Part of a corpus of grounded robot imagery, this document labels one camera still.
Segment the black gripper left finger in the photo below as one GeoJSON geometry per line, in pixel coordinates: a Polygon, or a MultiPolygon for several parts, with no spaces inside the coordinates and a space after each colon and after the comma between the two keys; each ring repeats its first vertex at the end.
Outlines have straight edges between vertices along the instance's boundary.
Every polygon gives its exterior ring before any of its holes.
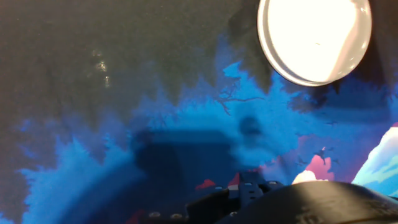
{"type": "Polygon", "coordinates": [[[237,186],[208,187],[146,214],[146,224],[214,224],[240,207],[237,186]]]}

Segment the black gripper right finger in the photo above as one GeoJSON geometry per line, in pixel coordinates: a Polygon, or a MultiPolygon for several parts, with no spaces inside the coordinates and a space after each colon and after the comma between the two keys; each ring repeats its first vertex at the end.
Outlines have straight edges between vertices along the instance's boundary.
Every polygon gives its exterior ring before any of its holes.
{"type": "Polygon", "coordinates": [[[268,208],[274,203],[271,195],[284,185],[276,180],[267,180],[258,172],[239,173],[239,211],[251,207],[268,208]]]}

